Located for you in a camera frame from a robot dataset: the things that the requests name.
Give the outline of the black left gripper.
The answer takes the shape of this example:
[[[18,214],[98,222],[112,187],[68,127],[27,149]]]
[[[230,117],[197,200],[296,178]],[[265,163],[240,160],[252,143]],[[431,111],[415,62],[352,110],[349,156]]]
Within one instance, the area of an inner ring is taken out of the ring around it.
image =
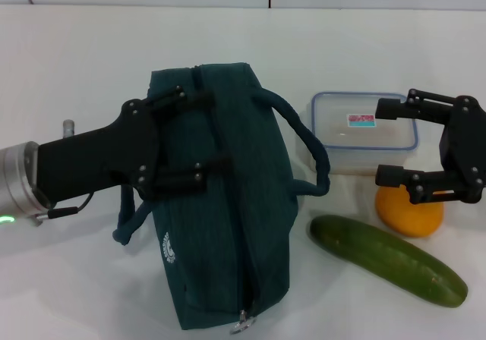
[[[52,203],[121,184],[138,188],[143,200],[205,192],[209,178],[232,170],[232,158],[216,156],[188,168],[156,170],[159,129],[153,112],[212,107],[212,92],[189,93],[181,86],[148,96],[147,101],[127,101],[110,125],[40,145],[37,188]]]

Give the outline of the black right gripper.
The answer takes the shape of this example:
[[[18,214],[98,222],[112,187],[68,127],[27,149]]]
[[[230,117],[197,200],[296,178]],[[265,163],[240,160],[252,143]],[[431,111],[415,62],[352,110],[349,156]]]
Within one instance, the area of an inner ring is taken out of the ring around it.
[[[380,98],[376,119],[447,121],[440,139],[443,171],[423,172],[379,165],[375,184],[403,186],[410,203],[460,200],[477,203],[485,188],[485,111],[471,96],[457,98],[410,89],[404,102]]]

